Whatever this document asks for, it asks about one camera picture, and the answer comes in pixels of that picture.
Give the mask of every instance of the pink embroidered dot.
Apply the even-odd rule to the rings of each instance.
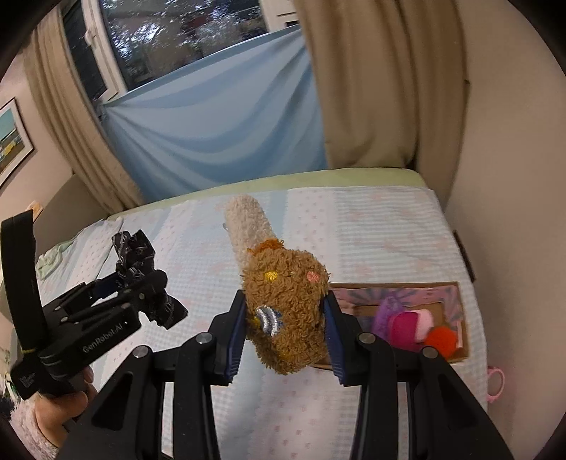
[[[307,273],[307,279],[310,283],[318,283],[320,281],[320,275],[313,271]]]

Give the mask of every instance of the pink ring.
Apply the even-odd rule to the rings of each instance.
[[[489,380],[491,378],[491,376],[494,375],[494,374],[499,374],[499,376],[501,378],[501,386],[499,387],[499,391],[496,394],[487,393],[487,402],[488,403],[492,403],[494,401],[497,401],[499,399],[499,397],[501,396],[501,393],[503,393],[503,389],[505,388],[505,374],[503,373],[503,371],[501,369],[499,369],[498,367],[488,366],[487,367],[487,379]]]

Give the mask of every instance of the stuffed toy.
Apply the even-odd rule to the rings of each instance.
[[[247,338],[261,362],[288,374],[325,358],[324,266],[309,252],[285,248],[249,195],[232,198],[225,218],[246,294]]]

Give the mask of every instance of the human hand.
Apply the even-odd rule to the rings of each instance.
[[[63,423],[82,414],[97,394],[92,385],[94,374],[90,366],[83,369],[83,377],[87,384],[86,393],[79,391],[51,399],[38,395],[36,398],[37,426],[45,438],[55,447],[60,448],[67,439],[67,430]]]

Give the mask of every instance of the orange yarn trim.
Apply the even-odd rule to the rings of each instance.
[[[248,248],[248,252],[252,253],[253,255],[258,255],[261,251],[264,251],[266,249],[280,249],[282,247],[282,240],[278,240],[277,238],[270,238],[269,240],[262,241],[254,248]]]

